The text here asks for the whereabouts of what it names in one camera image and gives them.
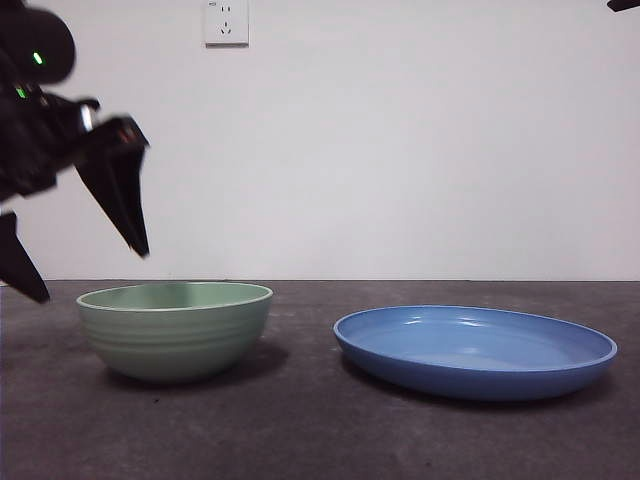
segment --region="green led light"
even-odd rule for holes
[[[38,65],[44,65],[44,58],[42,58],[38,52],[33,52],[33,61]]]

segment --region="plate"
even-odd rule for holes
[[[618,350],[582,325],[477,307],[379,308],[348,315],[333,331],[346,357],[370,374],[470,400],[574,392],[602,375]]]

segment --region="bowl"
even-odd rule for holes
[[[600,377],[617,352],[575,323],[476,307],[367,310],[334,325],[345,356],[375,375],[423,392],[485,401],[557,397]]]
[[[89,344],[110,368],[172,383],[236,363],[261,335],[272,296],[245,283],[173,282],[99,290],[76,303]]]

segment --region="bowl rim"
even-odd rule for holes
[[[551,367],[510,368],[510,369],[473,368],[473,367],[454,366],[454,365],[441,363],[441,362],[422,362],[422,361],[418,361],[418,360],[408,359],[406,357],[402,357],[400,355],[395,355],[395,354],[382,354],[379,351],[375,351],[375,350],[372,350],[372,349],[369,349],[369,348],[365,348],[364,346],[355,343],[353,340],[351,340],[348,336],[344,335],[340,331],[340,326],[343,323],[348,322],[349,319],[351,319],[353,317],[356,317],[356,316],[366,315],[366,314],[368,314],[370,312],[379,311],[379,310],[414,309],[414,308],[442,308],[442,309],[455,308],[455,309],[465,309],[465,310],[475,310],[475,311],[482,310],[482,311],[489,311],[489,312],[500,312],[500,313],[516,314],[516,315],[526,316],[526,317],[529,317],[529,318],[552,320],[554,322],[568,324],[568,325],[571,325],[572,327],[589,331],[590,333],[595,334],[596,336],[599,336],[602,339],[604,339],[609,344],[611,349],[606,355],[601,356],[601,357],[599,357],[597,359],[594,359],[594,360],[588,360],[586,362],[578,362],[578,363],[568,363],[568,364],[564,364],[564,365],[554,365],[554,366],[551,366]],[[463,305],[396,305],[396,306],[390,306],[390,307],[380,307],[380,308],[371,308],[371,309],[367,309],[367,310],[361,310],[361,311],[358,311],[358,312],[350,313],[349,315],[345,315],[344,317],[342,317],[341,319],[336,321],[334,323],[334,325],[333,325],[333,333],[336,336],[336,338],[338,339],[338,341],[344,342],[346,345],[349,345],[351,348],[354,348],[354,349],[359,350],[361,352],[366,352],[366,353],[368,353],[370,355],[374,355],[374,356],[377,356],[377,357],[389,358],[389,359],[392,359],[392,360],[395,360],[395,361],[404,362],[406,364],[411,364],[411,365],[420,366],[420,367],[429,366],[429,367],[437,367],[437,368],[447,368],[447,369],[452,369],[452,370],[463,370],[463,371],[468,371],[468,372],[492,372],[492,373],[502,373],[502,374],[526,374],[526,373],[536,373],[536,372],[537,373],[551,373],[551,372],[558,372],[558,371],[566,371],[566,370],[588,368],[588,367],[593,367],[593,366],[596,366],[596,365],[599,365],[599,364],[604,364],[604,363],[607,363],[607,362],[611,361],[618,353],[618,344],[612,338],[610,338],[608,335],[605,335],[604,333],[602,333],[602,332],[600,332],[598,330],[586,327],[584,325],[580,325],[579,323],[569,322],[567,320],[560,320],[558,318],[548,317],[548,316],[545,316],[545,315],[537,315],[535,313],[526,313],[526,312],[517,312],[517,311],[514,311],[514,310],[506,310],[506,309],[498,309],[498,308],[487,308],[487,307],[473,307],[473,306],[463,306]]]
[[[218,303],[218,304],[211,304],[211,305],[197,305],[197,306],[193,306],[193,307],[166,307],[166,308],[140,308],[140,307],[108,307],[105,305],[92,305],[90,303],[86,303],[85,299],[91,295],[97,295],[99,293],[106,293],[106,292],[111,292],[114,290],[126,290],[129,288],[139,288],[139,287],[145,287],[145,286],[150,286],[150,285],[157,285],[157,286],[167,286],[167,285],[242,285],[242,286],[250,286],[250,287],[259,287],[261,289],[263,289],[266,293],[264,295],[262,295],[261,297],[258,298],[253,298],[251,300],[244,300],[244,301],[240,301],[240,302],[229,302],[229,303]],[[81,307],[86,307],[92,310],[106,310],[106,311],[110,311],[110,312],[139,312],[139,313],[145,313],[145,312],[184,312],[184,311],[191,311],[191,310],[211,310],[211,309],[217,309],[217,308],[226,308],[226,307],[234,307],[234,306],[239,306],[239,305],[250,305],[252,303],[256,303],[256,302],[261,302],[264,300],[267,300],[269,298],[271,298],[273,296],[273,290],[271,290],[269,287],[265,287],[264,285],[257,285],[255,283],[243,283],[243,282],[207,282],[207,281],[200,281],[200,282],[181,282],[181,281],[175,281],[175,282],[153,282],[153,283],[138,283],[135,285],[124,285],[124,286],[120,286],[120,287],[110,287],[110,288],[103,288],[101,290],[95,290],[93,292],[87,292],[87,293],[83,293],[82,295],[80,295],[78,298],[76,298],[76,304],[81,306]]]

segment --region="plate rim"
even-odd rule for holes
[[[564,324],[568,324],[574,328],[579,328],[582,330],[586,330],[592,334],[595,334],[601,338],[603,338],[611,347],[611,350],[604,355],[603,357],[597,358],[595,360],[590,360],[587,362],[580,362],[580,363],[571,363],[571,364],[565,364],[565,365],[561,365],[561,366],[553,366],[553,367],[544,367],[544,368],[511,368],[511,369],[502,369],[502,368],[472,368],[472,367],[459,367],[459,366],[454,366],[454,365],[448,365],[446,363],[439,363],[439,362],[425,362],[425,361],[418,361],[418,360],[411,360],[408,358],[404,358],[404,357],[400,357],[397,355],[389,355],[389,354],[382,354],[380,352],[374,351],[374,350],[370,350],[367,348],[363,348],[360,345],[357,345],[355,343],[353,343],[352,341],[350,341],[347,337],[345,337],[340,331],[339,331],[339,327],[340,325],[342,325],[343,323],[345,323],[346,321],[348,321],[350,318],[353,318],[355,316],[358,315],[362,315],[365,313],[370,313],[370,312],[375,312],[375,311],[381,311],[381,310],[397,310],[397,309],[411,309],[411,308],[442,308],[442,309],[465,309],[465,310],[474,310],[474,311],[489,311],[489,312],[500,312],[500,313],[510,313],[510,314],[515,314],[515,315],[520,315],[520,316],[525,316],[525,317],[529,317],[529,318],[537,318],[537,319],[543,319],[543,320],[551,320],[554,322],[559,322],[559,323],[564,323]],[[438,367],[438,368],[447,368],[447,369],[454,369],[454,370],[461,370],[461,371],[465,371],[465,372],[483,372],[483,373],[504,373],[504,374],[526,374],[526,373],[552,373],[552,372],[563,372],[563,371],[570,371],[570,370],[579,370],[579,369],[583,369],[583,368],[588,368],[588,367],[594,367],[600,364],[606,364],[607,362],[610,362],[618,353],[618,344],[608,335],[605,335],[604,333],[595,330],[593,328],[584,326],[584,325],[580,325],[579,323],[574,323],[574,322],[569,322],[567,320],[560,320],[558,318],[553,318],[553,317],[548,317],[545,315],[538,315],[535,313],[526,313],[526,312],[517,312],[514,310],[506,310],[506,309],[497,309],[497,308],[488,308],[488,307],[473,307],[473,306],[463,306],[463,305],[431,305],[431,304],[425,304],[425,305],[394,305],[394,306],[389,306],[389,307],[379,307],[379,308],[371,308],[371,309],[366,309],[366,310],[360,310],[357,312],[353,312],[350,313],[348,315],[345,315],[344,317],[340,318],[338,321],[336,321],[333,325],[333,333],[336,336],[336,338],[339,341],[342,341],[344,343],[346,343],[347,345],[349,345],[352,348],[355,348],[357,350],[360,350],[362,352],[366,352],[378,357],[382,357],[382,358],[389,358],[392,360],[396,360],[399,362],[405,362],[408,364],[413,364],[413,365],[417,365],[417,366],[421,366],[421,367],[425,367],[425,366],[429,366],[429,367]]]

